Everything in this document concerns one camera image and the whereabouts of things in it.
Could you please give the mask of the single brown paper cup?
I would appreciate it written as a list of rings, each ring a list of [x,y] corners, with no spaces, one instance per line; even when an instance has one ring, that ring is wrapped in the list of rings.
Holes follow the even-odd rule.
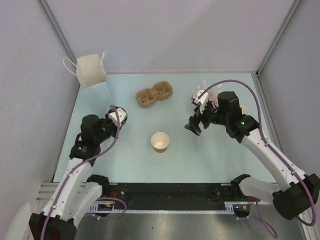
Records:
[[[156,132],[151,137],[150,141],[151,141],[152,147],[157,153],[164,153],[170,144],[170,138],[164,132]]]

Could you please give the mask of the light blue paper bag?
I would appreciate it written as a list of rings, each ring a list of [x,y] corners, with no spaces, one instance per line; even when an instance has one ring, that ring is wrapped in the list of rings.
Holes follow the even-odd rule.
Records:
[[[102,56],[97,53],[84,55],[78,57],[76,63],[67,56],[62,59],[69,61],[75,67],[75,71],[71,71],[68,67],[66,69],[76,76],[85,101],[96,113],[104,113],[108,108],[107,73],[104,68],[104,58],[107,53],[104,50]]]

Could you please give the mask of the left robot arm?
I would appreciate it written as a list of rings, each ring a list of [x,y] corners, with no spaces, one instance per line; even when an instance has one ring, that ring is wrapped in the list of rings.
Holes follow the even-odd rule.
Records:
[[[116,141],[127,118],[127,112],[114,105],[104,118],[94,114],[82,118],[62,180],[41,212],[30,216],[28,224],[35,240],[73,240],[94,202],[111,202],[106,208],[110,211],[121,202],[107,177],[89,173],[96,159],[107,153],[101,144],[109,138]]]

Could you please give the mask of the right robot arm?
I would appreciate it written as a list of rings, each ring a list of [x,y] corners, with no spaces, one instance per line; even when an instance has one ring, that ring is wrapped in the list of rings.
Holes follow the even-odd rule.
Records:
[[[275,179],[275,183],[265,182],[249,174],[242,174],[231,181],[231,196],[242,201],[253,197],[273,204],[277,212],[285,219],[292,220],[318,201],[320,178],[316,174],[308,175],[295,166],[267,138],[262,138],[259,123],[251,116],[242,113],[239,99],[233,91],[218,94],[218,105],[209,100],[209,94],[196,90],[192,103],[196,106],[194,115],[185,125],[187,130],[199,136],[200,124],[205,129],[210,124],[224,126],[232,139],[250,150],[266,167]]]

